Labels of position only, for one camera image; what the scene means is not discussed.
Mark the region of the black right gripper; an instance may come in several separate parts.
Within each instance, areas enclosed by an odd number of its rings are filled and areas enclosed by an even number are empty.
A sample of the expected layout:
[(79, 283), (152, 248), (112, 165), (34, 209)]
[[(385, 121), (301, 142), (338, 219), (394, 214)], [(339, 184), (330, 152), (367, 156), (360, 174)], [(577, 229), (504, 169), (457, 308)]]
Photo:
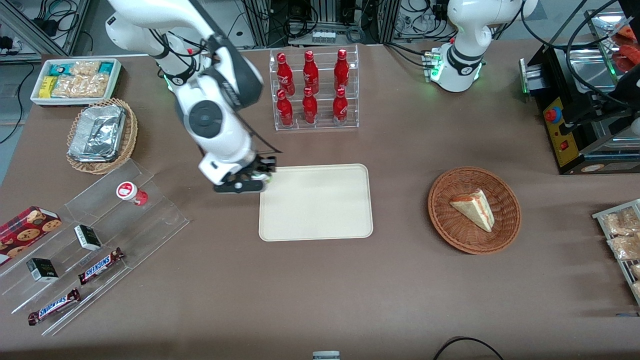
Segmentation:
[(276, 166), (276, 157), (256, 156), (247, 166), (236, 171), (235, 175), (238, 176), (240, 182), (253, 182), (255, 180), (254, 176), (274, 173)]

